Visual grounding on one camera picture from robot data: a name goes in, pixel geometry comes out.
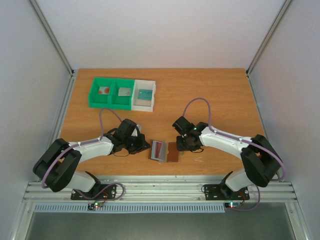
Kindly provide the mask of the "brown leather card holder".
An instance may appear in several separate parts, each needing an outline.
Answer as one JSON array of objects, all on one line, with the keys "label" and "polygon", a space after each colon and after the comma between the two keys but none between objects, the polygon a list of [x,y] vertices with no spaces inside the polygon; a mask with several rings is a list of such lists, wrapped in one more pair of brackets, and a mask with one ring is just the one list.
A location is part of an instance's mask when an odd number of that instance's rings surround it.
[{"label": "brown leather card holder", "polygon": [[149,151],[149,156],[148,156],[150,160],[162,162],[162,163],[177,163],[179,161],[180,156],[183,155],[183,152],[180,152],[177,150],[177,144],[175,142],[161,141],[162,142],[162,147],[161,147],[162,160],[154,160],[151,158],[153,141],[156,141],[156,140],[151,140],[151,143],[150,143],[151,149]]}]

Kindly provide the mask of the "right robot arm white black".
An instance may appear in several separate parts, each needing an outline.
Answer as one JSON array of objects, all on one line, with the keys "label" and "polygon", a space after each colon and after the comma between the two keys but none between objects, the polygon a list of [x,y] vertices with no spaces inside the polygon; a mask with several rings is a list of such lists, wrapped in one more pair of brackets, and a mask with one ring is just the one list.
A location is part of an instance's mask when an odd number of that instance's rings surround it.
[{"label": "right robot arm white black", "polygon": [[228,173],[217,187],[217,195],[231,200],[248,186],[266,187],[282,168],[283,161],[263,135],[242,137],[218,130],[205,122],[194,125],[184,116],[172,127],[179,133],[177,150],[195,152],[210,147],[231,154],[242,161],[243,168]]}]

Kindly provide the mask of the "teal card in bin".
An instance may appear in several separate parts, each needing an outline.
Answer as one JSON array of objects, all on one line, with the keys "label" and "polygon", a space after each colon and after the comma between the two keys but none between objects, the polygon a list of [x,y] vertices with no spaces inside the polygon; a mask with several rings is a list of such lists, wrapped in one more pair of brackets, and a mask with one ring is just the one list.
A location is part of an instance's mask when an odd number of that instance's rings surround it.
[{"label": "teal card in bin", "polygon": [[137,98],[139,100],[147,100],[151,101],[153,97],[153,91],[151,89],[140,89],[138,91],[138,96]]}]

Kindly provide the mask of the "grey card in bin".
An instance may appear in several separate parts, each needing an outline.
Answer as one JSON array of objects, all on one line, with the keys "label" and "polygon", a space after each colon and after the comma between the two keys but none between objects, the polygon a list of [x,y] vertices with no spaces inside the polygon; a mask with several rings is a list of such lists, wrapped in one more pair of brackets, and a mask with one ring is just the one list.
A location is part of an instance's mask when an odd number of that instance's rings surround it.
[{"label": "grey card in bin", "polygon": [[130,87],[120,87],[118,89],[119,97],[130,97],[132,95],[132,89]]}]

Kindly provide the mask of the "white card with red dots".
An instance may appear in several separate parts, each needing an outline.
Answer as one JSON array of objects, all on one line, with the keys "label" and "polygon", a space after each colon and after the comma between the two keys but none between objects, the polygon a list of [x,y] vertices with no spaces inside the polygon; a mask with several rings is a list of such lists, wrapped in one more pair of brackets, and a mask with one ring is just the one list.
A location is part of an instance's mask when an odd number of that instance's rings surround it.
[{"label": "white card with red dots", "polygon": [[98,94],[99,95],[108,95],[110,93],[110,87],[108,86],[101,86],[98,89]]}]

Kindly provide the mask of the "white plastic bin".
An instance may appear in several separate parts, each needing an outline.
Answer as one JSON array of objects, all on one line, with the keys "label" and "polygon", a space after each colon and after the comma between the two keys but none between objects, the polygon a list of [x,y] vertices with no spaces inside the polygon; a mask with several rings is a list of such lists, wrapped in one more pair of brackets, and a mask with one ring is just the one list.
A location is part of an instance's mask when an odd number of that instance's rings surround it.
[{"label": "white plastic bin", "polygon": [[156,82],[135,79],[131,96],[131,110],[153,112],[155,105]]}]

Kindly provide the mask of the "green two-compartment bin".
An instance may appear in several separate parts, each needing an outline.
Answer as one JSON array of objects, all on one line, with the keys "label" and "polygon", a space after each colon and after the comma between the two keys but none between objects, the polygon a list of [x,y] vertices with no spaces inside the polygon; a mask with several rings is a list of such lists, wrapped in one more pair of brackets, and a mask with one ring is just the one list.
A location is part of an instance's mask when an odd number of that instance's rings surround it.
[{"label": "green two-compartment bin", "polygon": [[[95,77],[88,94],[89,107],[130,111],[134,83],[134,79]],[[100,87],[110,87],[109,94],[98,94]],[[119,88],[131,88],[131,96],[118,96]]]}]

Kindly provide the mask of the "right controller board with LEDs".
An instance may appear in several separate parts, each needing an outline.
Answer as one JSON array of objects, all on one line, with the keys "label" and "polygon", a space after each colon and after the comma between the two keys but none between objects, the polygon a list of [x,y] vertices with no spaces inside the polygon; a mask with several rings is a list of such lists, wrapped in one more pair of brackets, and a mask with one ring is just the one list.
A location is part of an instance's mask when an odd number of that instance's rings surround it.
[{"label": "right controller board with LEDs", "polygon": [[244,202],[234,202],[234,201],[231,201],[231,202],[226,202],[224,204],[224,206],[226,208],[229,208],[229,209],[234,209],[234,208],[240,208],[241,206],[243,206],[245,203]]}]

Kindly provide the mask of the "controller board with leds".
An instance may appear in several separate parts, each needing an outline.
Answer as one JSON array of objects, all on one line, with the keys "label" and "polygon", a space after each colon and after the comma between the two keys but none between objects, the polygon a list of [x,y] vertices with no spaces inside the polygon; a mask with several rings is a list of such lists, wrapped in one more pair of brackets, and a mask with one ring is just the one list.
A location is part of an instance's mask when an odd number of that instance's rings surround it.
[{"label": "controller board with leds", "polygon": [[231,201],[231,202],[226,202],[224,204],[224,206],[226,208],[229,208],[229,209],[234,209],[234,208],[240,208],[241,206],[243,206],[245,203],[244,202],[234,202],[234,201]]},{"label": "controller board with leds", "polygon": [[87,205],[87,210],[88,211],[95,211],[97,209],[100,209],[104,206],[103,202],[95,202],[95,203],[89,203]]}]

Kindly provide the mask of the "left controller board with LEDs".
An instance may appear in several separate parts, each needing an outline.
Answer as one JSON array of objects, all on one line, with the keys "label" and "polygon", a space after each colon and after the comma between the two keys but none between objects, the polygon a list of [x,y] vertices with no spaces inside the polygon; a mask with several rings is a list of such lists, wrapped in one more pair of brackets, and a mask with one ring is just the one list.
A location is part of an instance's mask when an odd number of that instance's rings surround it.
[{"label": "left controller board with LEDs", "polygon": [[87,205],[87,210],[88,211],[95,211],[97,209],[100,209],[104,206],[103,202],[95,202],[95,203],[89,203]]}]

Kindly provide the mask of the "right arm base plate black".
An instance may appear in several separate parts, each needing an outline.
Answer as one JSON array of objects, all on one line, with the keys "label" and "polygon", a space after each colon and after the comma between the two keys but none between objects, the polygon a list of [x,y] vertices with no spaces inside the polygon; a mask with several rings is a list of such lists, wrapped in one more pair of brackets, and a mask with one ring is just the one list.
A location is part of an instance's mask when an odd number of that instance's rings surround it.
[{"label": "right arm base plate black", "polygon": [[204,184],[201,191],[206,201],[246,201],[250,199],[247,187],[232,191],[228,187],[221,187],[220,184]]}]

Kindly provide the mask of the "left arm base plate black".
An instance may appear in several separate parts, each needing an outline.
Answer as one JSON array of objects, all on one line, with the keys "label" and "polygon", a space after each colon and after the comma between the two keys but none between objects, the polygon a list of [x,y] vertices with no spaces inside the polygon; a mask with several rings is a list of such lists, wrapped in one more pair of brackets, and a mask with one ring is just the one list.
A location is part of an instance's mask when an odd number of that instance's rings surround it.
[{"label": "left arm base plate black", "polygon": [[98,184],[95,185],[90,191],[84,192],[81,190],[73,189],[70,199],[73,201],[101,201],[105,199],[115,199],[117,193],[116,184]]}]

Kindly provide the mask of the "aluminium rail frame front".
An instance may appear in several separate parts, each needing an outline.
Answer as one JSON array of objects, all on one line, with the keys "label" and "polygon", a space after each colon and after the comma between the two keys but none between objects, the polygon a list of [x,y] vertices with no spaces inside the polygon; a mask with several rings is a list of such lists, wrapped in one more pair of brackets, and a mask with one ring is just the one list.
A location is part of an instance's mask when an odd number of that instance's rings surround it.
[{"label": "aluminium rail frame front", "polygon": [[[103,184],[121,183],[125,186],[122,203],[203,203],[202,186],[218,184],[223,175],[100,175]],[[290,182],[270,182],[267,187],[248,187],[249,203],[296,203],[295,190]],[[27,184],[24,202],[70,202],[70,189],[52,192],[40,182]]]}]

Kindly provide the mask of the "left aluminium corner post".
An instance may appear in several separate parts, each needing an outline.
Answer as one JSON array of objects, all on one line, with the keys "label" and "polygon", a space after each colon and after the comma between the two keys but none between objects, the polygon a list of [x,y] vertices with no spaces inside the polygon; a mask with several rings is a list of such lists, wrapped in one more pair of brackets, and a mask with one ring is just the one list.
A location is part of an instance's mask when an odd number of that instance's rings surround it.
[{"label": "left aluminium corner post", "polygon": [[48,36],[50,42],[52,43],[55,51],[57,52],[58,56],[60,57],[61,61],[63,62],[67,72],[69,73],[69,75],[72,77],[74,74],[74,70],[71,67],[70,62],[68,61],[61,45],[58,42],[58,39],[56,38],[47,18],[45,17],[45,14],[43,13],[39,3],[37,0],[28,0],[27,1],[32,10],[34,11],[39,23],[41,24],[41,26],[43,27],[46,35]]}]

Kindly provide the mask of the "aluminium corner post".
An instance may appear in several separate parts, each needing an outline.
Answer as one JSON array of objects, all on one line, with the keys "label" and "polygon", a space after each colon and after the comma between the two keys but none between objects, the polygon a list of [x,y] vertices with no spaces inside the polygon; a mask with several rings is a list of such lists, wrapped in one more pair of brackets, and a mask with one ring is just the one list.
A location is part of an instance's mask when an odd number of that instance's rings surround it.
[{"label": "aluminium corner post", "polygon": [[45,17],[45,14],[43,13],[39,3],[37,0],[28,0],[27,1],[32,10],[34,11],[39,23],[41,24],[41,26],[43,27],[46,35],[48,36],[50,42],[52,43],[55,51],[57,52],[58,56],[60,57],[61,61],[63,62],[67,72],[69,73],[69,75],[72,77],[74,74],[74,70],[71,67],[70,62],[68,61],[61,45],[58,42],[58,39],[56,38],[47,18]]},{"label": "aluminium corner post", "polygon": [[247,70],[246,70],[246,75],[249,78],[253,70],[255,69],[256,65],[258,64],[260,58],[262,57],[264,51],[268,47],[270,41],[272,40],[274,34],[276,33],[278,27],[280,26],[281,22],[285,18],[287,12],[289,11],[293,0],[284,0],[283,3],[281,4],[277,14],[275,15],[275,18],[273,19],[270,27],[268,28],[261,44],[259,45],[252,61],[250,62]]}]

